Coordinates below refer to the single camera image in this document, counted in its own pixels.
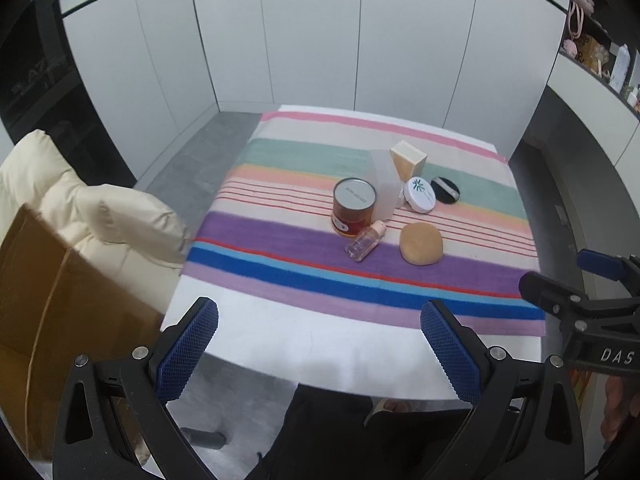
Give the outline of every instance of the cream puffer jacket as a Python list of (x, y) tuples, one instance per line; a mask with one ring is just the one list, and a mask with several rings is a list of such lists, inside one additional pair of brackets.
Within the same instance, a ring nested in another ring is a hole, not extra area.
[(42, 130), (0, 166), (0, 241), (23, 203), (101, 273), (166, 312), (190, 243), (171, 208), (134, 189), (87, 186)]

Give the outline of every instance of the small glass bottle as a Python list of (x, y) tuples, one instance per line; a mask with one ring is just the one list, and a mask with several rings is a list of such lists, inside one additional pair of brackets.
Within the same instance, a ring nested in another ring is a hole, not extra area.
[(356, 262), (361, 262), (367, 254), (369, 254), (379, 243), (380, 238), (385, 235), (386, 225), (384, 222), (377, 220), (369, 227), (365, 227), (348, 244), (344, 250)]

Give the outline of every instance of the colorful striped cloth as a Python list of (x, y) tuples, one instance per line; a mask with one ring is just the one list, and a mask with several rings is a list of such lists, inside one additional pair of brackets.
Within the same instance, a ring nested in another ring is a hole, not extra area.
[[(428, 154), (422, 176), (451, 179), (460, 201), (428, 215), (396, 209), (361, 263), (332, 229), (332, 189), (364, 176), (367, 152), (407, 140)], [(398, 248), (402, 227), (430, 222), (443, 259), (416, 267)], [(332, 316), (419, 328), (431, 298), (478, 333), (542, 336), (543, 312), (518, 280), (538, 270), (522, 200), (490, 145), (406, 121), (283, 110), (263, 115), (207, 214), (183, 274)]]

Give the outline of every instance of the purple stripe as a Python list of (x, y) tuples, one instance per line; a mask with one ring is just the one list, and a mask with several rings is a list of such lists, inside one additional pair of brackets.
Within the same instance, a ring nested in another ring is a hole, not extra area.
[(511, 294), (520, 297), (518, 282), (523, 269), (480, 262), (458, 256), (444, 256), (437, 264), (418, 267), (402, 259), (399, 248), (382, 242), (369, 256), (356, 263), (344, 254), (347, 239), (326, 233), (210, 211), (198, 236), (236, 248), (261, 251), (309, 264), (329, 266), (344, 272), (370, 272), (389, 278), (412, 280), (424, 285)]
[[(246, 278), (193, 262), (186, 262), (182, 268), (182, 273), (213, 285), (223, 286), (230, 290), (244, 292), (258, 298), (289, 304), (313, 312), (391, 326), (420, 328), (420, 311), (410, 308), (396, 308), (394, 306), (345, 300), (327, 294), (307, 292), (306, 290), (262, 282), (255, 278)], [(458, 319), (460, 323), (473, 328), (479, 334), (545, 335), (545, 322), (543, 320), (491, 319), (473, 316), (458, 316)]]

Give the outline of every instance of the blue stripe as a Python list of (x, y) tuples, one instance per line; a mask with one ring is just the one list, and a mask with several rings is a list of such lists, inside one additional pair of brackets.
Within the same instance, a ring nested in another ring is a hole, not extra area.
[[(215, 269), (226, 270), (239, 276), (255, 278), (275, 285), (288, 286), (319, 294), (330, 294), (347, 300), (366, 303), (383, 304), (400, 308), (420, 310), (425, 301), (434, 296), (429, 294), (410, 294), (383, 288), (352, 285), (351, 283), (328, 280), (320, 276), (311, 276), (292, 270), (279, 269), (270, 265), (250, 262), (194, 247), (188, 260)], [(462, 300), (448, 300), (447, 307), (458, 316), (496, 317), (502, 319), (545, 319), (545, 314), (538, 308), (527, 308), (502, 304), (478, 303)]]
[(467, 294), (466, 292), (455, 292), (453, 290), (441, 290), (439, 288), (433, 288), (429, 286), (409, 285), (407, 283), (389, 282), (387, 280), (379, 280), (377, 278), (364, 278), (363, 276), (355, 276), (353, 274), (347, 274), (346, 272), (337, 272), (335, 270), (318, 269), (316, 267), (303, 266), (300, 264), (294, 264), (291, 262), (284, 262), (277, 260), (276, 258), (270, 258), (268, 256), (261, 256), (260, 254), (245, 253), (242, 251), (235, 251), (226, 247), (221, 247), (215, 244), (209, 244), (207, 242), (194, 242), (192, 247), (198, 247), (206, 251), (213, 251), (219, 254), (225, 254), (239, 260), (245, 260), (248, 262), (255, 262), (258, 264), (265, 264), (271, 267), (277, 267), (278, 269), (291, 270), (292, 272), (298, 272), (302, 274), (309, 274), (310, 276), (317, 276), (319, 278), (326, 278), (334, 282), (350, 283), (351, 285), (372, 286), (373, 288), (385, 288), (386, 290), (392, 290), (395, 292), (406, 292), (409, 294), (415, 294), (425, 296), (428, 294), (431, 298), (438, 298), (440, 300), (459, 300), (469, 303), (477, 303), (478, 298), (482, 298), (483, 303), (509, 305), (519, 308), (537, 308), (528, 301), (517, 300), (515, 298), (496, 298), (494, 296), (484, 296), (482, 294)]

